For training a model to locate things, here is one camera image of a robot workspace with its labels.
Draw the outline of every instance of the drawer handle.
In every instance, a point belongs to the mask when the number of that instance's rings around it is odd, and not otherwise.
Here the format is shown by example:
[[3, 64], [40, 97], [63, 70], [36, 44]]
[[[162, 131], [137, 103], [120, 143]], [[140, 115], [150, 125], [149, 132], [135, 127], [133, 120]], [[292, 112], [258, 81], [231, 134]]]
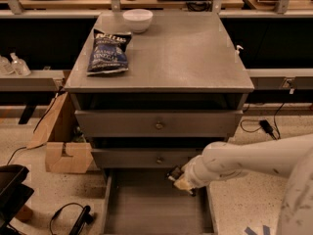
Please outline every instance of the drawer handle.
[[156, 163], [159, 164], [159, 165], [161, 165], [163, 162], [164, 162], [164, 158], [162, 158], [162, 157], [158, 157], [156, 159]]
[[162, 122], [158, 121], [156, 123], [156, 129], [163, 129], [163, 128], [164, 128], [164, 124]]

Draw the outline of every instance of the clear bottle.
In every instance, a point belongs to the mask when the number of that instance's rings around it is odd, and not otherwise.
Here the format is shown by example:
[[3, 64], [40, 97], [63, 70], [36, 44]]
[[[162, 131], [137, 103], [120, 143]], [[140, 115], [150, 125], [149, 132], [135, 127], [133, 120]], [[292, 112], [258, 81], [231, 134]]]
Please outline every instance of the clear bottle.
[[15, 53], [10, 54], [12, 58], [12, 68], [18, 75], [29, 75], [30, 70], [23, 59], [19, 59]]
[[11, 74], [14, 70], [11, 66], [11, 63], [6, 57], [1, 57], [0, 55], [0, 73], [2, 74]]

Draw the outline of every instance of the metal tabletop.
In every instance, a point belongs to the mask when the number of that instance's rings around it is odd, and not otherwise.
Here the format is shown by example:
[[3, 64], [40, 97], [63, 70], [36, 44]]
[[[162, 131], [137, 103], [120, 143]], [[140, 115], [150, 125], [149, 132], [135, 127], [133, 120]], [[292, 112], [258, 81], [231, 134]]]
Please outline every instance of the metal tabletop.
[[[133, 34], [126, 56], [129, 70], [87, 76], [93, 30], [67, 80], [66, 91], [248, 93], [253, 85], [218, 16], [178, 10], [153, 11], [150, 28]], [[122, 12], [103, 12], [94, 28], [129, 31]]]

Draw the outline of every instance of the floor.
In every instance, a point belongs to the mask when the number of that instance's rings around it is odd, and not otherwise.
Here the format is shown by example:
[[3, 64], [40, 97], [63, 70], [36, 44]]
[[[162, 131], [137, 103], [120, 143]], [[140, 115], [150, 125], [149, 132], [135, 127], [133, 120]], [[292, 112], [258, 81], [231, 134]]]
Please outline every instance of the floor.
[[[246, 105], [243, 128], [255, 130], [256, 121], [268, 119], [274, 124], [274, 114], [281, 105]], [[275, 121], [282, 138], [310, 134], [313, 132], [313, 116], [310, 104], [284, 105], [276, 114]], [[0, 108], [0, 165], [5, 165], [15, 150], [25, 146], [32, 137], [32, 130], [45, 108], [38, 107], [28, 124], [18, 125], [18, 108]], [[262, 130], [250, 133], [240, 126], [229, 142], [239, 145], [271, 140]], [[30, 170], [24, 184], [34, 189], [27, 205], [33, 210], [32, 219], [23, 223], [13, 219], [11, 224], [20, 232], [31, 235], [68, 234], [81, 208], [71, 205], [64, 208], [60, 216], [51, 222], [53, 214], [68, 203], [89, 205], [95, 219], [85, 225], [81, 234], [102, 234], [102, 209], [105, 196], [105, 181], [95, 165], [84, 174], [46, 172], [45, 147], [20, 150], [15, 153], [11, 164], [25, 165]], [[249, 227], [262, 234], [263, 225], [275, 234], [280, 204], [287, 180], [256, 172], [245, 177], [213, 182], [209, 186], [211, 211], [219, 235], [246, 235]]]

